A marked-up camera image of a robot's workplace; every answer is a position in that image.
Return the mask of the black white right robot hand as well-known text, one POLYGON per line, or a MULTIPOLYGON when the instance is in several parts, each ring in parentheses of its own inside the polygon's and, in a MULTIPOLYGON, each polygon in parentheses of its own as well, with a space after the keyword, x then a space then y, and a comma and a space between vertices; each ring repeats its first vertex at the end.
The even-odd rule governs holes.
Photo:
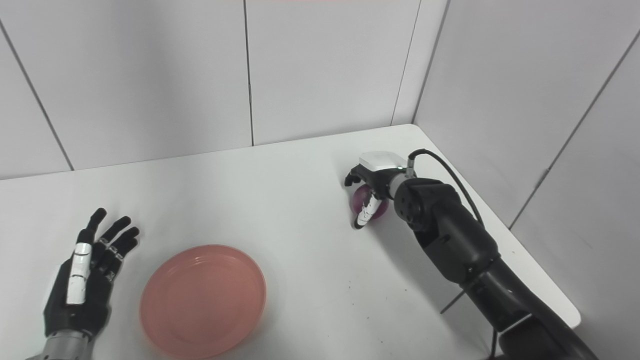
POLYGON ((393 199, 392 182, 406 173, 407 161, 397 153, 372 151, 359 155, 358 164, 348 171, 343 180, 345 187, 362 184, 350 201, 350 207, 356 214, 353 221, 355 229, 364 228, 384 213, 388 202, 393 199))

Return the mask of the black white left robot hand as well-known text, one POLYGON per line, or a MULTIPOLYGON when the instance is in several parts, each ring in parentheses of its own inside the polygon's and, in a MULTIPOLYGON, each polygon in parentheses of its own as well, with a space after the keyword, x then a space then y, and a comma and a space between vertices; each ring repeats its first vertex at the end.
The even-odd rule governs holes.
POLYGON ((70 331, 92 340, 106 326, 115 279, 126 255, 138 245, 140 230, 131 225, 129 216, 123 216, 96 235, 105 217, 103 208, 90 216, 71 256, 59 267, 43 310, 48 338, 70 331))

